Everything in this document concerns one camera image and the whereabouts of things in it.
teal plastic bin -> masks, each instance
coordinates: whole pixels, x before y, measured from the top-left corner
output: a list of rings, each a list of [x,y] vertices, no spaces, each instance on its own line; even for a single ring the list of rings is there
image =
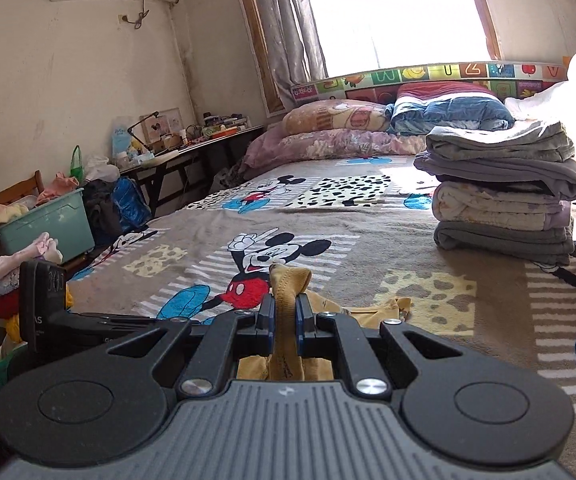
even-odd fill
[[[59,240],[58,249],[67,262],[95,246],[81,198],[82,189],[50,200],[27,214],[0,226],[1,254],[14,254],[43,232]]]

black device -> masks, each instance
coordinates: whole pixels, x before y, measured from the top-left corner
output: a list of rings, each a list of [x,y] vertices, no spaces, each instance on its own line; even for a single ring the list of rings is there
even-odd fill
[[[334,381],[235,379],[272,353],[274,300],[210,326],[73,314],[63,269],[26,262],[30,349],[69,356],[0,392],[0,479],[549,479],[573,422],[542,377],[390,319],[378,330],[296,302],[299,354]]]

wooden chair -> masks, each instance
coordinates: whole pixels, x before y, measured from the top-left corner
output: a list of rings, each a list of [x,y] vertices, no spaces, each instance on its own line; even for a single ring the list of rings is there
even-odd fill
[[[39,170],[35,171],[34,175],[28,180],[17,182],[14,186],[10,186],[9,188],[6,188],[4,191],[0,192],[0,204],[10,205],[20,198],[33,195],[35,189],[37,190],[37,194],[44,190],[42,174]]]

table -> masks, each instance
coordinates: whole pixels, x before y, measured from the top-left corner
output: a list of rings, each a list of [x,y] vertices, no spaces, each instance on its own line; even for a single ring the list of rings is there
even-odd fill
[[[121,176],[127,176],[133,178],[139,186],[145,186],[148,192],[148,207],[152,212],[152,216],[155,216],[155,212],[160,205],[168,203],[181,195],[205,187],[210,189],[212,184],[212,179],[214,174],[212,172],[212,167],[210,165],[210,160],[208,159],[208,148],[214,146],[215,144],[220,145],[226,155],[226,160],[228,161],[228,167],[235,165],[237,160],[232,152],[232,147],[230,143],[233,139],[242,136],[254,136],[258,137],[265,130],[264,126],[255,126],[254,128],[248,128],[247,130],[242,130],[236,134],[232,134],[227,137],[220,137],[219,139],[204,140],[204,142],[199,142],[198,144],[191,144],[190,146],[181,148],[180,150],[173,150],[169,153],[163,153],[158,155],[153,159],[147,160],[142,165],[135,168],[129,168],[127,170],[121,171]],[[185,158],[188,155],[192,155],[192,158],[182,160],[177,162],[179,158]],[[201,164],[203,170],[203,179],[189,184],[188,176],[186,173],[186,168],[191,166],[195,162]],[[154,173],[150,173],[145,176],[139,176],[139,173],[144,171],[155,170]],[[164,198],[159,198],[161,193],[161,186],[164,182],[164,177],[169,173],[174,173],[177,171],[179,177],[181,178],[181,189],[165,196]]]

gray curtain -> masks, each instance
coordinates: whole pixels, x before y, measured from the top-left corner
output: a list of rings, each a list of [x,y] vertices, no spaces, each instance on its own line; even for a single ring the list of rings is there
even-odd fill
[[[257,0],[268,63],[286,110],[290,87],[327,77],[310,0]]]

